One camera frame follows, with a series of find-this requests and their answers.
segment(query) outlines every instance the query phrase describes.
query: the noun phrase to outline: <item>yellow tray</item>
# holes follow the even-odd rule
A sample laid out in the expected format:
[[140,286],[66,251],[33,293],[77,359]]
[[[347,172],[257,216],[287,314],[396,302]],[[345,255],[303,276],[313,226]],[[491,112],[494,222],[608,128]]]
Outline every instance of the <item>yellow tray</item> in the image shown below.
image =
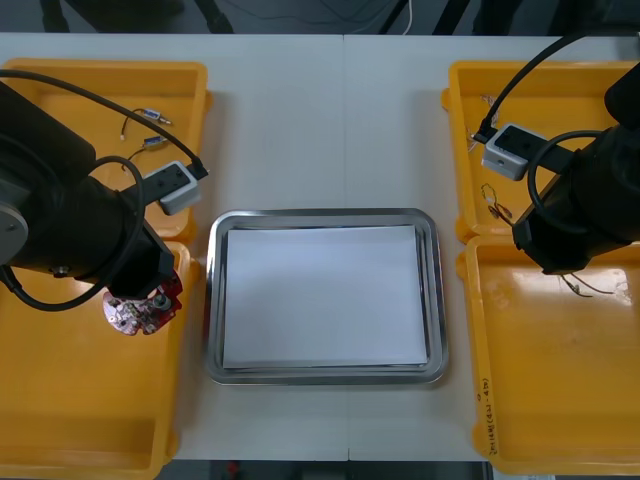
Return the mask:
[[581,298],[510,237],[457,262],[474,363],[475,448],[509,474],[640,474],[640,245],[596,257]]
[[[154,335],[117,332],[101,294],[69,312],[44,313],[0,288],[0,477],[151,480],[175,454],[178,363],[198,267],[184,245],[168,246],[184,307]],[[43,301],[88,288],[16,273]]]
[[[105,96],[131,110],[152,108],[163,113],[174,125],[164,126],[195,152],[200,150],[204,117],[211,105],[207,70],[191,62],[121,62],[107,60],[57,60],[15,58],[4,68],[15,68],[50,75]],[[129,157],[144,138],[156,133],[129,121],[126,140],[120,140],[124,117],[91,100],[59,88],[30,80],[10,79],[7,84],[55,117],[96,149],[98,157]],[[142,174],[181,160],[185,154],[173,145],[142,152],[134,158]],[[105,166],[95,175],[105,185],[122,190],[133,183],[131,174],[119,165]],[[166,216],[156,204],[147,208],[147,221],[165,239],[188,243],[195,235],[191,209]]]
[[[511,235],[511,229],[491,216],[481,187],[490,184],[498,200],[515,219],[530,205],[526,182],[513,182],[481,165],[484,147],[469,152],[468,137],[475,133],[489,105],[483,95],[497,97],[523,63],[457,62],[449,70],[449,89],[442,103],[449,112],[449,124],[456,164],[460,217],[456,233],[462,242],[475,235]],[[497,126],[517,123],[547,138],[570,130],[602,130],[616,122],[604,106],[604,93],[634,62],[554,63],[536,67],[516,86],[502,103]],[[578,148],[590,139],[567,141],[563,145]],[[552,174],[538,172],[538,188]]]

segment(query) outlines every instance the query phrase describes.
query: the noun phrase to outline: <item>floor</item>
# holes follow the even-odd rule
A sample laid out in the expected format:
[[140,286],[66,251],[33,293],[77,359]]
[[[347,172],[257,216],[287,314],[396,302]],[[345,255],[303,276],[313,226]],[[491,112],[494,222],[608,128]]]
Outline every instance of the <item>floor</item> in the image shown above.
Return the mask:
[[[181,13],[171,16],[169,21],[161,24],[151,20],[141,22],[136,26],[136,31],[208,33],[204,17],[194,0],[178,1],[184,6]],[[396,0],[216,0],[216,3],[228,17],[234,32],[238,34],[376,34],[389,16]],[[412,3],[413,22],[408,34],[430,35],[447,0],[413,0]],[[523,0],[514,16],[510,33],[543,35],[551,22],[557,3],[558,0]],[[469,2],[455,30],[456,34],[472,33],[473,20],[479,8],[480,0]],[[64,1],[62,10],[72,32],[96,32]],[[389,30],[389,34],[402,33],[408,21],[409,9],[405,8]],[[0,2],[0,31],[44,31],[40,0]]]

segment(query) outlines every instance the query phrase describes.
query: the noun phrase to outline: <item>table surface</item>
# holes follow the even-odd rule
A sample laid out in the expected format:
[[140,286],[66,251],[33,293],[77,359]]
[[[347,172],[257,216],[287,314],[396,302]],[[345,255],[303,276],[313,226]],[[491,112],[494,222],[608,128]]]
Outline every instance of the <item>table surface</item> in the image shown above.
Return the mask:
[[[415,207],[436,222],[450,365],[433,386],[220,386],[203,368],[191,309],[176,425],[178,458],[479,460],[453,155],[440,93],[456,60],[528,60],[548,38],[0,34],[17,56],[191,60],[214,105],[192,251],[232,209]],[[633,60],[634,39],[585,39],[558,60]]]

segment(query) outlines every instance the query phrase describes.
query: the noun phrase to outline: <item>stainless steel tray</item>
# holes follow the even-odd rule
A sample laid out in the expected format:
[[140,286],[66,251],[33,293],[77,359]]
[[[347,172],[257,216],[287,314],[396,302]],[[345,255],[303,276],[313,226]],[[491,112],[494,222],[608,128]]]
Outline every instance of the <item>stainless steel tray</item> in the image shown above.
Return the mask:
[[[362,367],[224,368],[227,233],[232,229],[415,227],[427,363]],[[206,367],[221,384],[386,384],[437,380],[447,365],[440,250],[436,227],[417,209],[326,209],[233,211],[220,216],[209,237],[205,323],[209,323]]]

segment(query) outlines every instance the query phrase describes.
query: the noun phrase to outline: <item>sheet of paper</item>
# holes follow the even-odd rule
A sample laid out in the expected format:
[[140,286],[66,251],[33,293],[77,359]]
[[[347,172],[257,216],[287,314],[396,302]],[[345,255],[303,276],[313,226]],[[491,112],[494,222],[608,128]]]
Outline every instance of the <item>sheet of paper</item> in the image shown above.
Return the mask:
[[231,230],[225,368],[427,361],[412,226]]

